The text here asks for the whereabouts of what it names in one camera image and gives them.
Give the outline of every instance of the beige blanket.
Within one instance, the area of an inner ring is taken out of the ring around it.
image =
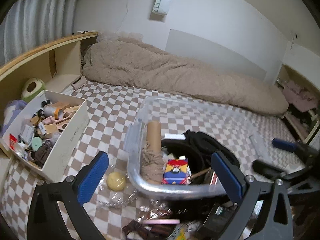
[[[281,114],[288,108],[276,86],[242,74],[218,73],[212,65],[128,38],[92,45],[83,74],[92,81],[188,94],[261,114]]]

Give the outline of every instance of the white curtain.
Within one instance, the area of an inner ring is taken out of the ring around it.
[[[72,34],[77,0],[18,0],[0,25],[0,65]]]

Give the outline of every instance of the white box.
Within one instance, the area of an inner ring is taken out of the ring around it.
[[[81,106],[61,133],[59,139],[45,161],[44,166],[42,169],[40,169],[30,164],[28,161],[21,158],[13,150],[11,150],[9,138],[10,134],[12,134],[15,138],[18,138],[18,134],[21,132],[22,122],[25,119],[30,119],[33,114],[41,108],[41,102],[46,99],[50,99],[52,103],[62,101],[70,103],[71,106]],[[30,169],[49,181],[60,182],[64,170],[66,169],[70,160],[72,151],[76,147],[88,122],[89,116],[87,112],[87,102],[85,99],[44,90],[34,99],[32,99],[30,103],[13,120],[2,137],[2,143],[7,150],[13,152],[14,155]]]

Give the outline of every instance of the purple plush toy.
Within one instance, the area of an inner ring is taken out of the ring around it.
[[[7,104],[4,110],[4,122],[1,128],[0,137],[2,137],[5,131],[8,129],[12,121],[17,117],[27,103],[23,100],[13,100]]]

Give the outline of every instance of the mattress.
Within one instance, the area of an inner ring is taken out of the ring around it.
[[[159,96],[181,100],[198,100],[181,95],[96,82],[87,82],[84,87],[74,91],[72,95],[88,101],[90,121],[72,153],[63,179],[68,175],[76,175],[84,165],[90,163],[98,151],[108,153],[110,166],[107,173],[112,171],[125,173],[128,159],[128,154],[122,150],[125,133],[129,124],[134,122],[139,106],[145,98]],[[295,154],[274,149],[271,146],[273,138],[294,140],[279,118],[261,116],[239,107],[229,105],[224,105],[224,107],[242,113],[257,128],[274,165],[289,171],[303,165]],[[178,133],[178,131],[187,129],[206,131],[210,134],[208,127],[202,127],[201,123],[193,126],[191,123],[175,124],[173,120],[167,125],[169,133]],[[219,127],[212,135],[234,152],[240,161],[240,169],[245,175],[253,174],[258,178],[259,176],[251,169],[252,161],[258,157],[253,145],[248,143],[245,137],[232,137],[232,131],[228,129],[238,129],[238,127],[227,129]],[[1,213],[19,239],[26,239],[29,207],[39,179],[38,175],[24,167],[18,160],[13,162],[6,177],[1,198]],[[126,199],[133,190],[132,185],[128,184],[128,187],[119,194],[123,199]],[[97,188],[90,202],[84,204],[84,208],[102,234],[108,235],[112,239],[125,239],[121,227],[127,225],[132,219],[145,215],[144,209],[141,207],[148,207],[150,202],[138,194],[136,200],[122,208],[101,208],[97,204],[99,200],[110,199],[113,195],[114,192],[109,189],[100,190]],[[71,236],[77,239],[77,233],[63,204],[59,203],[59,207]]]

